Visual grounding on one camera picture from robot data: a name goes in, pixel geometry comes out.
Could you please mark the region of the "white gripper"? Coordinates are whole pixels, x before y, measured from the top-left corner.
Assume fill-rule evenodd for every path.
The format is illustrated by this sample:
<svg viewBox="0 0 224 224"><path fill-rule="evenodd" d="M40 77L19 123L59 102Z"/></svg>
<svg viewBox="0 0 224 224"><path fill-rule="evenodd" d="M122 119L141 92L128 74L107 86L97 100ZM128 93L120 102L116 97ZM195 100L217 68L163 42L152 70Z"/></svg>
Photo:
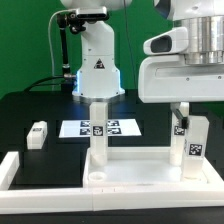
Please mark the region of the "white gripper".
<svg viewBox="0 0 224 224"><path fill-rule="evenodd" d="M224 101L224 64L186 65L181 55L147 57L139 69L138 95L144 103L172 103L178 127L186 129L183 102Z"/></svg>

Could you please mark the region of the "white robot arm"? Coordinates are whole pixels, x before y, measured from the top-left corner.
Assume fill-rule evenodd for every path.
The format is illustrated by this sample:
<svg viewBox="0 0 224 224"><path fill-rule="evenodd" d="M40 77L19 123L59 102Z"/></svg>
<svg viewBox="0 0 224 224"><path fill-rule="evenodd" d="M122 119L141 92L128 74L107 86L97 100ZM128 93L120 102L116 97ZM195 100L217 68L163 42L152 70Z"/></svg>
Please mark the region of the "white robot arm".
<svg viewBox="0 0 224 224"><path fill-rule="evenodd" d="M124 93L114 62L108 13L132 0L60 0L66 25L82 40L75 97L110 99ZM224 0L153 0L174 27L143 44L138 76L144 103L224 101Z"/></svg>

